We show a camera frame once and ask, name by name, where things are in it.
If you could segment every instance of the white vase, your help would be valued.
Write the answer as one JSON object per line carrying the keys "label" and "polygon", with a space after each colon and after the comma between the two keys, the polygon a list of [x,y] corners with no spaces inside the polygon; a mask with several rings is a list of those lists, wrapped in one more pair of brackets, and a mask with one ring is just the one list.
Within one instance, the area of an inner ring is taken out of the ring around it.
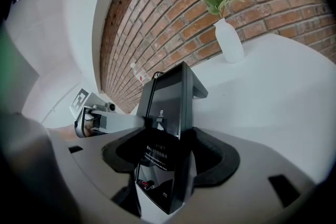
{"label": "white vase", "polygon": [[216,38],[225,59],[229,63],[243,60],[244,50],[235,28],[228,24],[224,18],[216,22],[214,26],[216,27]]}

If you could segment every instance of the white table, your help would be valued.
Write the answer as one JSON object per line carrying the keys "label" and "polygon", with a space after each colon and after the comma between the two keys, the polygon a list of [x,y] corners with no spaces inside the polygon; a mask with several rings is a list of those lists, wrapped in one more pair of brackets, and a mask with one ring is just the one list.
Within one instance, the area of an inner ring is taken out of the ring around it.
{"label": "white table", "polygon": [[194,100],[194,126],[267,145],[321,182],[336,156],[336,65],[273,34],[243,47],[239,63],[218,55],[192,68],[209,91]]}

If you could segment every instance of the plastic bottle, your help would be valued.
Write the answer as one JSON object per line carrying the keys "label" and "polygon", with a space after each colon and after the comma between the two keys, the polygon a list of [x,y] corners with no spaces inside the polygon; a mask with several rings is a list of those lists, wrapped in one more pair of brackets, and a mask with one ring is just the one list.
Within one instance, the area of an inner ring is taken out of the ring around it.
{"label": "plastic bottle", "polygon": [[131,63],[131,68],[133,69],[133,74],[142,83],[142,85],[145,85],[151,80],[146,71],[143,68],[139,68],[134,62]]}

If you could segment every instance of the water bottle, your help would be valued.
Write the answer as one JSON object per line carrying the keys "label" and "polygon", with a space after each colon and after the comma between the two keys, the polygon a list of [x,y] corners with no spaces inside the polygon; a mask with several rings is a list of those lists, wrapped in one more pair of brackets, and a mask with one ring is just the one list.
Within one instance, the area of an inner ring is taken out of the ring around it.
{"label": "water bottle", "polygon": [[145,85],[151,80],[146,71],[143,68],[139,68],[135,63],[131,63],[131,68],[133,69],[133,74],[142,83],[142,85]]}

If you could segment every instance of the brick wall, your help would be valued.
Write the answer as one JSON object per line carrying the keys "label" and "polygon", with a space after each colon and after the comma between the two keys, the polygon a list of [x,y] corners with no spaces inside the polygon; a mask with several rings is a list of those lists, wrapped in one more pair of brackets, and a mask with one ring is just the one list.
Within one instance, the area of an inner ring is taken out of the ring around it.
{"label": "brick wall", "polygon": [[[297,40],[336,62],[336,27],[325,0],[245,0],[226,11],[242,42],[265,33]],[[181,61],[194,66],[221,53],[200,0],[113,0],[102,37],[101,87],[124,111],[139,102],[142,86],[130,63],[150,76]]]}

